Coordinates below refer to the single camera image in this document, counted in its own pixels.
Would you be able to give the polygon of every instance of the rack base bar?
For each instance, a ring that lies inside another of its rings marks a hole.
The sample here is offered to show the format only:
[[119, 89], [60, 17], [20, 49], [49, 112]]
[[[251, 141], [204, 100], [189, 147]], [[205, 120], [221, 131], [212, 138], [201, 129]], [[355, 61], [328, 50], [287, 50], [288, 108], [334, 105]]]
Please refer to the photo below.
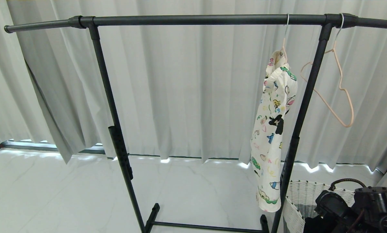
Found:
[[221, 230], [221, 231], [228, 231], [228, 232], [269, 233], [269, 227], [268, 227], [267, 218], [265, 215], [261, 215], [260, 217], [262, 230], [251, 230], [251, 229], [240, 229], [240, 228], [231, 228], [231, 227], [212, 227], [212, 226], [203, 226], [203, 225], [194, 225], [194, 224], [177, 224], [177, 223], [159, 222], [159, 221], [155, 221], [156, 216], [158, 215], [159, 209], [160, 209], [160, 206], [158, 203], [156, 203], [153, 206], [152, 212], [146, 223], [146, 227], [145, 227], [146, 233], [150, 233], [154, 225], [167, 226], [167, 227], [185, 227], [185, 228], [194, 228], [194, 229], [202, 229], [202, 230]]

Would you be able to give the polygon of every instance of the hanging garment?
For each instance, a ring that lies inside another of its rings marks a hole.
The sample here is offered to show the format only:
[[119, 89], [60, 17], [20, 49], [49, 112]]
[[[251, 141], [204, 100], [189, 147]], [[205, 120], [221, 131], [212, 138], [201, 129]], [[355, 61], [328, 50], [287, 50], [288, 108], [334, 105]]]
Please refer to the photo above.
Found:
[[281, 51], [272, 54], [266, 73], [251, 138], [251, 162], [258, 180], [259, 206], [275, 212], [281, 207], [282, 129], [297, 93], [297, 79]]

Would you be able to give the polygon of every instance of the white marble floor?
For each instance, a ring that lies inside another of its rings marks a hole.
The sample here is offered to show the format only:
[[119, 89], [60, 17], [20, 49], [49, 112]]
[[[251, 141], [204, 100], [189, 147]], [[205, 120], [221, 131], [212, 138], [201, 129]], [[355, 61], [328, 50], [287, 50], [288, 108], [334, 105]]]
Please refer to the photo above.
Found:
[[[250, 165], [237, 161], [131, 156], [133, 186], [144, 221], [260, 229]], [[381, 174], [362, 165], [294, 165], [293, 180], [331, 183], [352, 177], [367, 185]], [[343, 183], [338, 187], [357, 188]], [[271, 226], [273, 213], [267, 214]], [[0, 150], [0, 233], [140, 232], [118, 161], [75, 155], [66, 165], [54, 152]], [[214, 231], [155, 226], [152, 233]]]

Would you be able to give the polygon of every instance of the garment rack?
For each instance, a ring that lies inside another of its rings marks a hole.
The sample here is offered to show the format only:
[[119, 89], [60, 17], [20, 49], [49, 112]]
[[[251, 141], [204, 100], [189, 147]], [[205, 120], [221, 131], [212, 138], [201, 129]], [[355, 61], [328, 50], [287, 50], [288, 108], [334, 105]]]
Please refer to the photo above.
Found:
[[[369, 28], [387, 28], [387, 20], [360, 18], [351, 14], [344, 15], [344, 24], [342, 28], [352, 27], [369, 27]], [[113, 17], [94, 17], [94, 16], [74, 16], [65, 20], [56, 20], [48, 22], [37, 22], [23, 25], [4, 26], [7, 33], [19, 31], [31, 31], [38, 29], [49, 28], [88, 28], [91, 39], [93, 41], [94, 51], [96, 53], [97, 62], [100, 69], [100, 74], [103, 80], [107, 100], [109, 103], [110, 112], [113, 118], [113, 126], [109, 127], [109, 133], [115, 147], [115, 152], [118, 162], [129, 192], [130, 200], [139, 223], [141, 233], [150, 233], [154, 225], [169, 226], [169, 227], [188, 227], [208, 230], [222, 230], [229, 232], [248, 232], [248, 233], [268, 233], [269, 227], [265, 215], [261, 215], [260, 223], [262, 230], [239, 229], [231, 227], [210, 227], [192, 224], [179, 224], [156, 221], [156, 216], [160, 209], [156, 203], [152, 212], [144, 224], [142, 215], [140, 214], [139, 205], [136, 200], [136, 195], [133, 190], [132, 179], [133, 173], [129, 163], [128, 153], [126, 150], [123, 133], [120, 127], [119, 117], [115, 100], [113, 98], [112, 88], [110, 86], [109, 77], [107, 74], [106, 62], [103, 57], [102, 46], [100, 44], [100, 35], [97, 27], [99, 26], [121, 26], [121, 25], [321, 25], [322, 30], [319, 36], [319, 43], [313, 60], [312, 69], [310, 71], [309, 80], [306, 90], [303, 95], [303, 100], [297, 121], [294, 127], [293, 135], [290, 141], [290, 147], [287, 152], [287, 157], [281, 172], [281, 208], [276, 212], [271, 232], [277, 233], [280, 223], [282, 208], [284, 205], [287, 188], [293, 169], [294, 159], [299, 143], [299, 135], [303, 126], [304, 118], [309, 107], [310, 98], [315, 87], [316, 79], [319, 74], [320, 65], [322, 64], [326, 45], [329, 40], [333, 27], [340, 28], [342, 16], [340, 14], [325, 14], [325, 15], [158, 15], [158, 16], [113, 16]]]

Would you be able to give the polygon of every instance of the white woven basket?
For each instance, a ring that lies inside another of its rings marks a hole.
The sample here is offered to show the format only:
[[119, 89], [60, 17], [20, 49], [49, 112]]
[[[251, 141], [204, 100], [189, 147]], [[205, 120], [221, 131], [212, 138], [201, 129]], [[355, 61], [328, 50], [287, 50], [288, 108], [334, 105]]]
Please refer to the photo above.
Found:
[[[316, 198], [323, 190], [330, 188], [329, 184], [319, 184], [309, 181], [290, 181], [287, 190], [287, 197], [284, 202], [282, 214], [284, 221], [287, 223], [290, 233], [303, 233], [304, 219], [315, 217], [317, 213]], [[352, 206], [355, 200], [355, 192], [346, 189], [335, 189], [334, 192], [339, 194], [345, 202]]]

